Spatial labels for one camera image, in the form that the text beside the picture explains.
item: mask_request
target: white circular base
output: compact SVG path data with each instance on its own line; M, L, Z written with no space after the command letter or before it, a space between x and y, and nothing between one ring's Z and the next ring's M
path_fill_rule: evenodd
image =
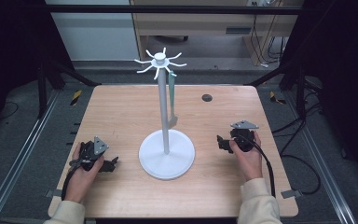
M162 130L149 134L139 149L139 160L148 174L169 180L183 175L193 164L196 151L191 140L176 130L168 130L170 153L164 153Z

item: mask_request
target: hand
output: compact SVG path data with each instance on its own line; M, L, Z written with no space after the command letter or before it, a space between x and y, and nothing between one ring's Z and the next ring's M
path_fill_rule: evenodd
M261 141L257 132L255 132L255 142L261 146ZM256 148L252 148L248 152L243 152L234 140L230 140L229 145L237 157L237 160L240 164L240 169L245 175L246 181L263 177L261 168L261 154Z
M79 158L80 144L77 144L74 154L72 155L73 160ZM92 183L94 182L95 176L103 166L103 156L101 156L92 166L92 169L85 171L82 166L77 168L74 175L71 177L66 189L65 200L75 203L81 203L83 198L89 191Z

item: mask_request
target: metal frame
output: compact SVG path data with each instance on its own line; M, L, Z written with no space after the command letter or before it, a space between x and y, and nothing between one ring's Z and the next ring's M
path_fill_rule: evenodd
M287 99L290 108L293 111L293 114L296 118L298 118L298 114L296 112L295 100L291 94L288 94L286 91L283 92L284 98ZM336 210L337 216L341 223L345 224L354 224L356 220L349 208L345 198L334 178L331 174L330 169L328 168L324 158L322 157L319 148L316 146L315 141L310 134L310 130L307 125L304 126L302 137L304 142L308 145L307 149L310 153L310 157L315 165L315 169L318 171L318 174L321 176L322 183L324 184L324 188L327 192L327 195L330 198L330 201Z
M257 14L305 15L322 12L303 7L224 7L224 6L111 6L111 5L26 5L28 11L67 13L179 13L179 14Z
M17 156L16 160L13 162L9 172L7 173L7 176L5 177L5 180L3 181L1 187L0 187L0 212L2 211L2 208L5 205L5 202L7 201L8 196L10 195L10 192L13 190L14 185L16 184L21 171L23 167L25 166L25 163L28 161L29 156L31 155L34 145L36 144L37 139L39 138L39 135L43 131L48 118L51 115L51 111L53 110L57 99L60 95L60 91L53 91L53 94L51 95L49 99L49 106L46 110L45 115L36 121L36 124L34 125L30 135L28 136L27 140L25 141L24 145L22 146L21 151L19 152L19 155Z

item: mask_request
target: wooden table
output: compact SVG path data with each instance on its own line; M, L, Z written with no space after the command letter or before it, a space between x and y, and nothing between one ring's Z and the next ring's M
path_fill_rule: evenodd
M212 95L212 101L204 102L203 94ZM84 201L86 217L236 217L243 179L235 156L218 148L216 135L229 138L229 125L242 119L260 127L257 132L274 170L281 216L297 214L295 199L281 195L290 186L254 87L176 86L175 113L179 120L174 129L191 139L196 158L181 177L158 180L142 168L138 158L144 139L161 129L158 86L95 88L75 142L98 135L110 146L105 159L119 156L119 162L113 173L98 174ZM263 165L269 185L269 172ZM62 189L68 168L67 164L57 189ZM51 216L60 200L53 198Z

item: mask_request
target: white sleeve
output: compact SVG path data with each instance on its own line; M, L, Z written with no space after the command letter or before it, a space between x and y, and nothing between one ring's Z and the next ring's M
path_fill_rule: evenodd
M62 201L51 220L45 224L83 224L86 209L81 203Z
M269 195L264 178L252 179L242 185L241 196L239 224L281 223L278 202Z

